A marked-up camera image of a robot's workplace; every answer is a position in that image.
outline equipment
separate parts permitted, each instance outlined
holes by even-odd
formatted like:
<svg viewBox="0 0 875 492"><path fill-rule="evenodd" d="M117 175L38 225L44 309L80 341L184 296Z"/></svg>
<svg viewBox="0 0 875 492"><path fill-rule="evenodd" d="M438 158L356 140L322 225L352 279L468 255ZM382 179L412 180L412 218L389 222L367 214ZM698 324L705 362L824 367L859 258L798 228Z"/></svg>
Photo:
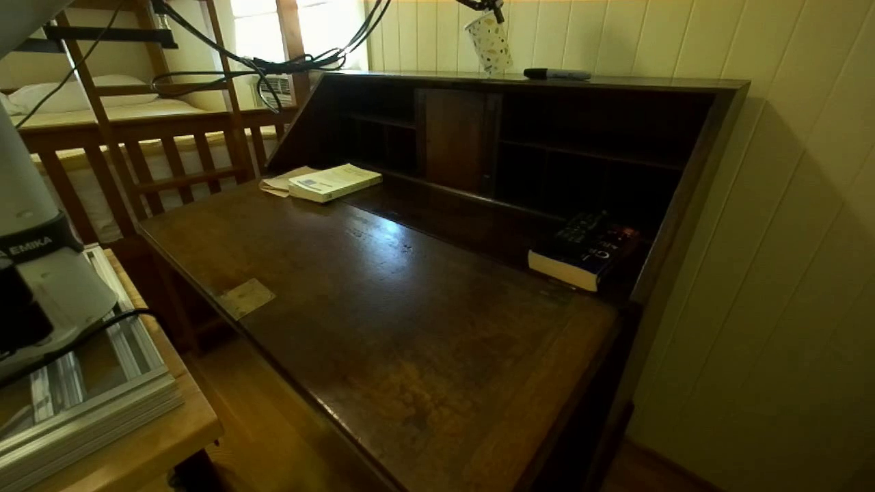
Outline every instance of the equipment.
<svg viewBox="0 0 875 492"><path fill-rule="evenodd" d="M68 0L3 0L0 58ZM59 352L114 314L10 117L0 116L0 378Z"/></svg>

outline desk writing surface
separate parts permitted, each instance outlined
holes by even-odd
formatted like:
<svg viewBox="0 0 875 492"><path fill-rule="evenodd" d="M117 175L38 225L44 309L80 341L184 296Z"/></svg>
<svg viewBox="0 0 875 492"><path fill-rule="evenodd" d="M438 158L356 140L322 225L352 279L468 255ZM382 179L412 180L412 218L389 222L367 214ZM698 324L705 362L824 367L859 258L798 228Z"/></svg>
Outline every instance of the desk writing surface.
<svg viewBox="0 0 875 492"><path fill-rule="evenodd" d="M430 214L403 212L398 188L311 205L241 187L143 236L215 306L262 285L236 325L398 486L512 490L582 396L616 309L386 218Z"/></svg>

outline wooden table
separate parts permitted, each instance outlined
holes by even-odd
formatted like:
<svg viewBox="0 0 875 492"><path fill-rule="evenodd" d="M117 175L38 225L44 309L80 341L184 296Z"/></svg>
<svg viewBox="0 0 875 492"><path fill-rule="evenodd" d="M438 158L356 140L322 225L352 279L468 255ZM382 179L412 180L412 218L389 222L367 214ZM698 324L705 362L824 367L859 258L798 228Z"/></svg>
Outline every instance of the wooden table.
<svg viewBox="0 0 875 492"><path fill-rule="evenodd" d="M133 306L146 306L137 287L110 255L114 274L125 285ZM162 358L178 380L181 404L167 415L140 426L137 433L114 440L111 445L91 455L87 460L54 473L38 490L143 490L167 485L167 475L202 451L208 444L219 440L221 423L204 395L197 389L181 356L173 351L165 330L143 318L148 335L154 337Z"/></svg>
<svg viewBox="0 0 875 492"><path fill-rule="evenodd" d="M333 205L258 187L143 228L390 486L530 485L616 309L526 272L545 216L426 183Z"/></svg>

